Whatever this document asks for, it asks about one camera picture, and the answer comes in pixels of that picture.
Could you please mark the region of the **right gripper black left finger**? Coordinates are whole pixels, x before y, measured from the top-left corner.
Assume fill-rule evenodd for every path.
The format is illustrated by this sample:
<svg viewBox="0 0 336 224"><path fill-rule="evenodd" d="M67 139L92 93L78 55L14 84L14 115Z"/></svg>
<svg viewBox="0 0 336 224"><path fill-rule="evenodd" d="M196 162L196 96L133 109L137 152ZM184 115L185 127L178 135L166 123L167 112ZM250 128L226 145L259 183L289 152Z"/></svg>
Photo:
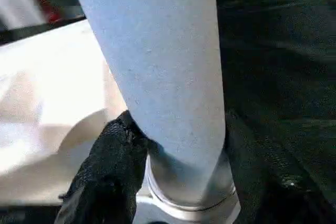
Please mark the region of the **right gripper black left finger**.
<svg viewBox="0 0 336 224"><path fill-rule="evenodd" d="M59 223L132 223L149 142L129 111L110 121L63 195Z"/></svg>

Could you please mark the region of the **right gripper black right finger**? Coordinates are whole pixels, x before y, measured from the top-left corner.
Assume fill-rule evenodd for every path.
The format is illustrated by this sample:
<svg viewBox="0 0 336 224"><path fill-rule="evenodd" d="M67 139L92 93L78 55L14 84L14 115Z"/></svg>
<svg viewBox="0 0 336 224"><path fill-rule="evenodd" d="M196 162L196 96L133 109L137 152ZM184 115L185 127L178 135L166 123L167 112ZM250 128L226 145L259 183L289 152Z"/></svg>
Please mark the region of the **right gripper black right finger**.
<svg viewBox="0 0 336 224"><path fill-rule="evenodd" d="M335 207L280 142L226 112L225 151L241 210L235 223L335 223Z"/></svg>

